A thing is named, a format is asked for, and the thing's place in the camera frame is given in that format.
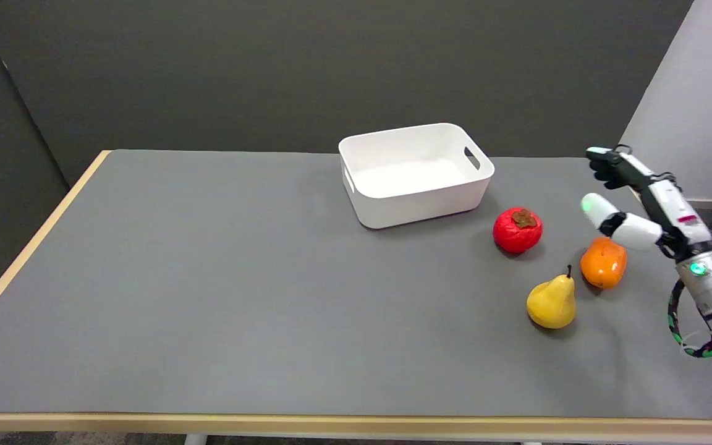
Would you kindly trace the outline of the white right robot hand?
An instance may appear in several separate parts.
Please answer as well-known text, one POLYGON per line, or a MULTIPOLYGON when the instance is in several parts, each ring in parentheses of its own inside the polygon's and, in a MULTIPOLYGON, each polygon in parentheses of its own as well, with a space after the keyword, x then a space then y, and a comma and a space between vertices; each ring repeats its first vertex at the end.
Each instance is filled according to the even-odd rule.
POLYGON ((712 251, 712 231, 687 202, 674 174, 653 172, 627 145, 590 147, 585 156, 596 180, 608 190, 630 188, 645 211, 641 217, 598 193, 586 194, 581 209, 602 235, 633 250, 659 248, 678 263, 712 251))

